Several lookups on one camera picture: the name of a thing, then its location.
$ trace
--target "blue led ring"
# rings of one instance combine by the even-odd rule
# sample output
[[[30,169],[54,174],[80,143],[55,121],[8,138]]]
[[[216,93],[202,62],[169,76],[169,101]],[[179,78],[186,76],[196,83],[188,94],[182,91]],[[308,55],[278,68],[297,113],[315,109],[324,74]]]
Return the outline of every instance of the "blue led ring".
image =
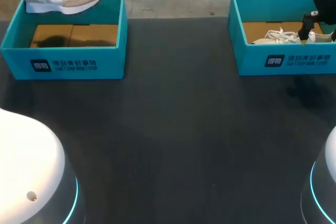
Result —
[[[73,213],[73,210],[75,209],[75,206],[76,206],[76,203],[77,203],[77,198],[78,198],[78,181],[77,181],[77,178],[76,178],[76,196],[75,196],[75,201],[73,202],[74,205],[72,206],[72,209],[70,210],[70,213],[69,213],[68,217],[65,219],[65,221],[63,222],[63,224],[66,224],[68,222],[68,220],[70,219],[70,217]]]
[[[313,194],[313,197],[314,197],[314,200],[316,202],[316,205],[320,208],[321,212],[323,213],[323,215],[332,223],[332,224],[335,224],[335,222],[332,221],[332,219],[330,219],[330,217],[323,211],[322,207],[320,206],[319,202],[317,201],[316,199],[316,196],[315,196],[315,193],[314,193],[314,190],[313,190],[313,183],[312,183],[312,175],[313,175],[313,169],[314,169],[314,165],[315,163],[313,164],[313,167],[311,169],[311,172],[310,172],[310,188],[311,188],[311,193]]]

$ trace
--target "black table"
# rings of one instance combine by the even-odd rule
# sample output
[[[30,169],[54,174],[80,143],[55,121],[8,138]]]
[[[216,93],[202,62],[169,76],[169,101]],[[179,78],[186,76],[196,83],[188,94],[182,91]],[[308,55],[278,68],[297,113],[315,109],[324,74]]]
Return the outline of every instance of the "black table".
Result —
[[[88,224],[302,223],[336,125],[336,76],[239,77],[226,18],[129,20],[123,80],[14,81],[3,59],[0,79],[60,138]]]

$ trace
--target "printed logo on box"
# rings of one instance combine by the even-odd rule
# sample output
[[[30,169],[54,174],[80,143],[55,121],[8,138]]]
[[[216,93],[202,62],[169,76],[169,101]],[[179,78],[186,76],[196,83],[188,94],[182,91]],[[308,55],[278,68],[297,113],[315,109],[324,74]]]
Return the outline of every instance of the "printed logo on box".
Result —
[[[269,55],[266,59],[265,67],[274,68],[281,67],[285,55]]]
[[[51,72],[50,65],[47,60],[30,60],[35,72]]]

